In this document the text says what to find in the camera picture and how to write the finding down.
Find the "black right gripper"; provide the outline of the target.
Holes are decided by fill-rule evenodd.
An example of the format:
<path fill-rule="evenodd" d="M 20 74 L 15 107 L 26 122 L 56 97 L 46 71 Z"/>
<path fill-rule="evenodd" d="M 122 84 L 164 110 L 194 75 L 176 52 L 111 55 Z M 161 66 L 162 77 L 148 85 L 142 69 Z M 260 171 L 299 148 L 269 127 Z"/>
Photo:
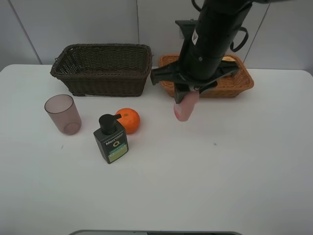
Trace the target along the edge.
<path fill-rule="evenodd" d="M 234 75 L 238 71 L 239 67 L 236 62 L 221 60 L 216 63 L 206 61 L 183 63 L 182 61 L 176 61 L 153 69 L 151 71 L 151 81 L 154 85 L 161 81 L 174 83 L 174 99 L 176 104 L 180 104 L 191 91 L 204 94 L 217 87 L 217 81 L 220 78 Z"/>

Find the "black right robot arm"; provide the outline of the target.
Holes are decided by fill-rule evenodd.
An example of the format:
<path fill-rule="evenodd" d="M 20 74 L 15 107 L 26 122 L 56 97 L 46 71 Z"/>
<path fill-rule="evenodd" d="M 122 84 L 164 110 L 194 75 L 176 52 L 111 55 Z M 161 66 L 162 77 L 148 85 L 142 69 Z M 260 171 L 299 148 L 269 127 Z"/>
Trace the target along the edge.
<path fill-rule="evenodd" d="M 237 52 L 247 42 L 248 35 L 237 47 L 233 40 L 239 31 L 247 32 L 242 23 L 251 7 L 250 0 L 206 0 L 197 20 L 176 20 L 184 36 L 179 59 L 153 69 L 152 84 L 172 82 L 179 104 L 189 92 L 203 93 L 216 87 L 218 79 L 235 75 L 239 67 L 223 57 L 228 49 Z"/>

